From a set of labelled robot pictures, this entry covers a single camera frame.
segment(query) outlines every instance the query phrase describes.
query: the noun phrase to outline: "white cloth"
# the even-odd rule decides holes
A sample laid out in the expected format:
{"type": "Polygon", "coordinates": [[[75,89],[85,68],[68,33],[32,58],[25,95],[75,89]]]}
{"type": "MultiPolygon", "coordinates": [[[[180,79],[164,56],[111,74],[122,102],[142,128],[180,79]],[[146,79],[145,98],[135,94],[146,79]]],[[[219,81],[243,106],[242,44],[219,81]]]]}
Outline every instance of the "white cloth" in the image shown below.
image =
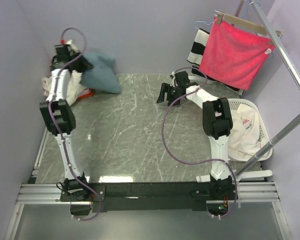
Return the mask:
{"type": "Polygon", "coordinates": [[[260,138],[259,114],[252,107],[240,104],[238,109],[231,112],[233,128],[229,135],[228,155],[234,160],[248,160],[259,151],[268,141],[260,138]]]}
{"type": "MultiPolygon", "coordinates": [[[[85,86],[80,84],[82,73],[72,71],[71,78],[68,84],[68,89],[66,92],[66,101],[71,106],[76,100],[77,97],[81,94],[82,91],[86,89],[85,86]]],[[[44,89],[44,95],[47,97],[51,89],[52,77],[43,77],[42,85],[44,89]]]]}

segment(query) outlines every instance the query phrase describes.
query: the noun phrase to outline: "white wall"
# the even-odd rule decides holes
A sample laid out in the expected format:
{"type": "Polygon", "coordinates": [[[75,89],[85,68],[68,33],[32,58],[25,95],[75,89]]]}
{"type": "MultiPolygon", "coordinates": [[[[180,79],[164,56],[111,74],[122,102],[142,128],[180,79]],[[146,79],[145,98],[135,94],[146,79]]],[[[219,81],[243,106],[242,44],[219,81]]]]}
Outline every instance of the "white wall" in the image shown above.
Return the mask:
{"type": "MultiPolygon", "coordinates": [[[[276,0],[268,14],[300,72],[300,0],[276,0]]],[[[300,112],[300,92],[277,52],[257,75],[244,96],[258,106],[270,137],[274,137],[300,112]]],[[[283,204],[294,240],[300,240],[300,126],[275,146],[273,158],[263,164],[283,204]]]]}
{"type": "Polygon", "coordinates": [[[48,56],[15,0],[0,0],[0,239],[44,130],[39,102],[48,56]]]}
{"type": "MultiPolygon", "coordinates": [[[[88,50],[116,57],[117,73],[171,73],[188,66],[197,30],[214,10],[234,14],[240,0],[18,0],[49,56],[67,27],[79,28],[88,50]]],[[[274,0],[261,0],[269,12],[274,0]]],[[[251,20],[257,19],[252,14],[251,20]]]]}

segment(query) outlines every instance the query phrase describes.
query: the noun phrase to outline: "gray marble table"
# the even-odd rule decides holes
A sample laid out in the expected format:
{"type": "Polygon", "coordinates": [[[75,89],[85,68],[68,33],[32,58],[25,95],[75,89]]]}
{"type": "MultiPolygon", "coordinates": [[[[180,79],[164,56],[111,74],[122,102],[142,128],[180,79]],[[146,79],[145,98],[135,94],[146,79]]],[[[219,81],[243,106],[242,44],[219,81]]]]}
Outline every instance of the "gray marble table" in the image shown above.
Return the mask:
{"type": "MultiPolygon", "coordinates": [[[[184,165],[171,158],[161,140],[161,124],[167,103],[156,104],[161,83],[168,74],[119,74],[122,93],[97,93],[76,102],[74,131],[78,161],[90,182],[171,182],[195,181],[208,175],[211,163],[184,165]]],[[[217,97],[238,98],[222,84],[204,89],[217,97]]],[[[183,100],[172,108],[165,124],[170,150],[180,159],[197,162],[211,157],[210,143],[202,127],[201,108],[183,100]]],[[[231,161],[233,169],[243,165],[231,161]]],[[[256,163],[251,171],[260,170],[256,163]]],[[[59,147],[49,134],[36,183],[64,179],[59,147]]]]}

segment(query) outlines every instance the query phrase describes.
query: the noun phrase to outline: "silver metal tube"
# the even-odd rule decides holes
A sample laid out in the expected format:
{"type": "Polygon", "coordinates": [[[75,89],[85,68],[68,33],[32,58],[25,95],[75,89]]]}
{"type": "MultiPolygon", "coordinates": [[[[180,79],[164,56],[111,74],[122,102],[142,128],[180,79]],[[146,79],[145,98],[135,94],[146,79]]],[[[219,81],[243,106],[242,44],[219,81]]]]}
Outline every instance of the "silver metal tube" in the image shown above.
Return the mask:
{"type": "Polygon", "coordinates": [[[262,22],[263,26],[265,27],[266,31],[269,34],[269,37],[271,38],[273,44],[275,45],[280,57],[282,58],[286,68],[289,70],[293,80],[295,81],[296,85],[298,86],[300,90],[300,74],[295,68],[295,65],[292,63],[292,60],[290,56],[288,55],[287,50],[281,43],[279,37],[276,34],[276,31],[273,29],[271,24],[269,23],[267,16],[265,15],[264,11],[260,7],[260,3],[249,0],[253,9],[255,10],[257,16],[259,17],[260,21],[262,22]]]}
{"type": "Polygon", "coordinates": [[[236,11],[234,14],[236,17],[239,17],[239,14],[241,12],[242,7],[244,6],[245,1],[248,1],[248,0],[240,0],[240,3],[238,5],[238,7],[236,8],[236,11]]]}
{"type": "Polygon", "coordinates": [[[272,149],[278,142],[280,142],[285,136],[287,136],[292,130],[294,130],[300,124],[300,114],[296,116],[291,122],[288,123],[275,137],[273,137],[266,145],[264,145],[256,154],[236,172],[238,177],[245,171],[247,171],[254,163],[256,163],[263,155],[265,155],[270,149],[272,149]]]}

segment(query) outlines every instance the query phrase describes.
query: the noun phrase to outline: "laundry basket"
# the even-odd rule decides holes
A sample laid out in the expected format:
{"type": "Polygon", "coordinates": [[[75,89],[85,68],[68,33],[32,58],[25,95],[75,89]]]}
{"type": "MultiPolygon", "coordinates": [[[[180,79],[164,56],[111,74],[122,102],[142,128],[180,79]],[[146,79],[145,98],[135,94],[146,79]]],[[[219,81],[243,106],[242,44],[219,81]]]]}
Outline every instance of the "laundry basket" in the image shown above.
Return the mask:
{"type": "MultiPolygon", "coordinates": [[[[260,112],[257,108],[257,106],[249,101],[249,100],[246,100],[246,99],[240,99],[240,98],[229,98],[228,99],[229,101],[229,105],[230,105],[230,110],[231,111],[236,111],[239,107],[240,104],[245,104],[245,105],[248,105],[249,107],[253,108],[254,110],[256,110],[256,112],[258,113],[259,115],[259,118],[260,118],[260,137],[259,137],[259,141],[263,138],[268,138],[269,139],[269,135],[267,133],[267,130],[266,130],[266,127],[265,127],[265,124],[264,124],[264,121],[262,120],[262,117],[260,115],[260,112]]],[[[269,154],[266,154],[265,156],[262,156],[259,161],[264,161],[264,160],[267,160],[268,158],[271,157],[272,155],[272,149],[269,151],[269,154]]],[[[234,159],[232,157],[230,157],[230,160],[232,161],[240,161],[240,162],[246,162],[248,159],[244,159],[244,158],[239,158],[239,159],[234,159]]]]}

